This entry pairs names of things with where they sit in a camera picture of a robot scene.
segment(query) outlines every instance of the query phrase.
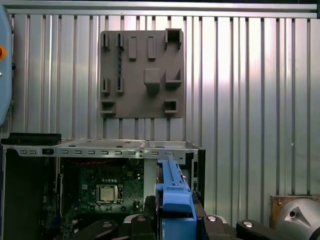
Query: metal panel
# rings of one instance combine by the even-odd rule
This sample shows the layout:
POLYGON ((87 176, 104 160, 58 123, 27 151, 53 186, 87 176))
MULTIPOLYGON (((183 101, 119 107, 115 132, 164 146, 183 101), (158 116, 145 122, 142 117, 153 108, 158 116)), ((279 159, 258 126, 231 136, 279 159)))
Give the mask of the metal panel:
POLYGON ((320 194, 320 22, 308 19, 315 5, 1 3, 14 14, 17 65, 1 137, 44 132, 201 145, 205 209, 233 225, 245 218, 269 224, 270 195, 320 194), (184 32, 185 118, 103 120, 100 32, 167 27, 184 32))

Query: metal plate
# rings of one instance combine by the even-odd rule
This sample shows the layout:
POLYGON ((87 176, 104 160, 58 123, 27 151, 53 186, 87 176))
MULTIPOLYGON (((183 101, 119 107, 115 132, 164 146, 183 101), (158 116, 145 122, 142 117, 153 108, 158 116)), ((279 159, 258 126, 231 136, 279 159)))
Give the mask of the metal plate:
POLYGON ((183 117, 183 39, 181 29, 103 31, 100 36, 101 115, 104 118, 183 117))
POLYGON ((270 216, 270 227, 276 229, 276 223, 278 215, 281 209, 289 202, 296 199, 312 199, 320 203, 319 195, 296 195, 296 196, 271 196, 271 216, 270 216))
POLYGON ((193 159, 197 161, 199 150, 186 141, 125 139, 65 139, 56 146, 4 145, 3 148, 15 149, 23 157, 168 159, 174 156, 181 165, 186 164, 186 153, 194 153, 193 159))

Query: computer chassis frame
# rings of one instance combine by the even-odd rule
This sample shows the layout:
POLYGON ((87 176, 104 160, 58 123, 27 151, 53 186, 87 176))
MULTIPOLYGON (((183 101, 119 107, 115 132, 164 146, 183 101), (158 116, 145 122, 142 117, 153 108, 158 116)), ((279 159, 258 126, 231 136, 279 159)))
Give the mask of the computer chassis frame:
POLYGON ((11 133, 9 138, 1 140, 0 145, 0 233, 3 233, 4 229, 3 217, 8 150, 15 150, 20 157, 55 158, 56 165, 59 165, 61 158, 143 159, 145 163, 147 160, 149 163, 157 164, 157 160, 168 159, 172 156, 179 163, 181 169, 188 170, 190 175, 188 183, 190 187, 196 184, 196 190, 199 193, 198 200, 204 206, 205 174, 203 173, 206 165, 206 151, 190 142, 88 138, 61 139, 60 134, 11 133))

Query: emergency stop button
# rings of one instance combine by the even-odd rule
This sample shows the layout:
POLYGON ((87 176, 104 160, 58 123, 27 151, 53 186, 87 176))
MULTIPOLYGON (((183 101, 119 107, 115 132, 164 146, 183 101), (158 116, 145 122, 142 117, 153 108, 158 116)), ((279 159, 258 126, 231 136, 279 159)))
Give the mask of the emergency stop button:
POLYGON ((0 46, 0 61, 5 59, 6 57, 6 49, 4 46, 0 46))

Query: silver screw head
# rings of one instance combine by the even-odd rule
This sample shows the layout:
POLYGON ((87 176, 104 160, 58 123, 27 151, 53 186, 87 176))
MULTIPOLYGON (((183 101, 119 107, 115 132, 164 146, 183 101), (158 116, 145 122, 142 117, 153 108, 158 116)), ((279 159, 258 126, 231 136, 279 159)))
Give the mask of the silver screw head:
POLYGON ((208 216, 208 220, 209 220, 210 222, 215 222, 217 219, 216 219, 215 216, 208 216))
POLYGON ((103 228, 110 228, 111 226, 112 224, 109 222, 102 225, 103 228))
POLYGON ((243 222, 243 225, 246 226, 247 228, 252 228, 252 227, 254 226, 254 225, 253 225, 251 222, 249 222, 249 221, 243 222))

